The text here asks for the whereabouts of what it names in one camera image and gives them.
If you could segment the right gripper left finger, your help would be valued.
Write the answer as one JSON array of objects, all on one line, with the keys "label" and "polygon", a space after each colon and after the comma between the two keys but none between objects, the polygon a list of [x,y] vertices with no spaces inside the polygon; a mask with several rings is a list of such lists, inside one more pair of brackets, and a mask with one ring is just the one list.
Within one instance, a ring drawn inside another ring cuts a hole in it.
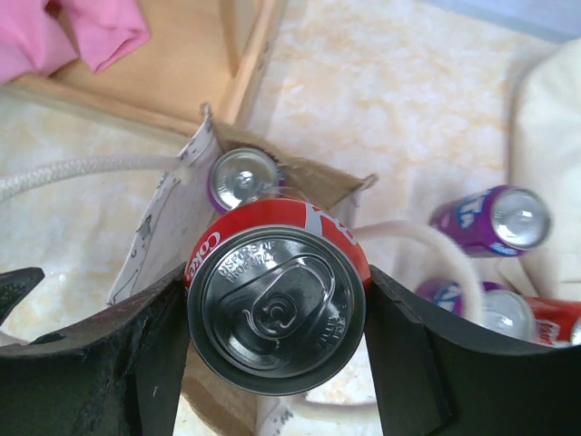
[{"label": "right gripper left finger", "polygon": [[171,435],[190,341],[182,270],[28,344],[2,346],[2,434]]}]

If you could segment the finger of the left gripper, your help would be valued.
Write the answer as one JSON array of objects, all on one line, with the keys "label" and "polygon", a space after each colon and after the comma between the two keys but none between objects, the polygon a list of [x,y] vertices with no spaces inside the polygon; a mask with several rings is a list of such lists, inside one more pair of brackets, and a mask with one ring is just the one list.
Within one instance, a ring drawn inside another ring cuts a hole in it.
[{"label": "finger of the left gripper", "polygon": [[40,267],[28,267],[1,273],[0,324],[4,323],[12,310],[43,278],[44,272]]}]

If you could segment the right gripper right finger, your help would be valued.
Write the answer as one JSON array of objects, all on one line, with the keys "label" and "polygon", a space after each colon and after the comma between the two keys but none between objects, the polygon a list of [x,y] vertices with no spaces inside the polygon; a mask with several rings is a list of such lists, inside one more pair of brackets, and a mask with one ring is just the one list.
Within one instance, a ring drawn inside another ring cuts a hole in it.
[{"label": "right gripper right finger", "polygon": [[579,434],[579,347],[492,332],[370,270],[365,337],[384,434]]}]

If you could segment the purple soda can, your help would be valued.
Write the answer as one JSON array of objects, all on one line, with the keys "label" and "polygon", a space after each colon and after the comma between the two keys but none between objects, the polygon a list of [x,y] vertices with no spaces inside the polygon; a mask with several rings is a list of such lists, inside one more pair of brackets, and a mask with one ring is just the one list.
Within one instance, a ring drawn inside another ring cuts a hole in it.
[{"label": "purple soda can", "polygon": [[[533,311],[523,297],[495,282],[482,282],[484,290],[483,324],[491,331],[521,341],[532,342],[537,337]],[[457,282],[430,279],[422,283],[416,295],[438,307],[463,316],[466,304]]]},{"label": "purple soda can", "polygon": [[552,215],[533,191],[502,184],[439,206],[428,223],[470,257],[518,257],[547,239]]},{"label": "purple soda can", "polygon": [[225,214],[259,192],[284,184],[283,171],[273,157],[257,148],[242,147],[223,154],[214,163],[207,193],[215,211]]}]

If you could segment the red cola can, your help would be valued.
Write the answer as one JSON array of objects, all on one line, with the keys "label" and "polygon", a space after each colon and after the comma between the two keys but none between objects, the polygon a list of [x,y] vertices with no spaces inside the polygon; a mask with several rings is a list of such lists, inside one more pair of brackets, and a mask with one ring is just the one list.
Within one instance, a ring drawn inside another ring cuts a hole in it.
[{"label": "red cola can", "polygon": [[525,297],[536,320],[537,341],[552,347],[580,344],[580,302]]}]

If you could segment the red soda can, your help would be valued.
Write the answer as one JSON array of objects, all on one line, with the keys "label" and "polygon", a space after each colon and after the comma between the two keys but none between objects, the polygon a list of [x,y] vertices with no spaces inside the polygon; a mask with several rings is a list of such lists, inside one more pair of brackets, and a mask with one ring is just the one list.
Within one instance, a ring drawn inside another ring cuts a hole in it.
[{"label": "red soda can", "polygon": [[314,389],[359,346],[369,262],[318,206],[271,197],[212,223],[184,271],[192,343],[225,381],[259,395]]}]

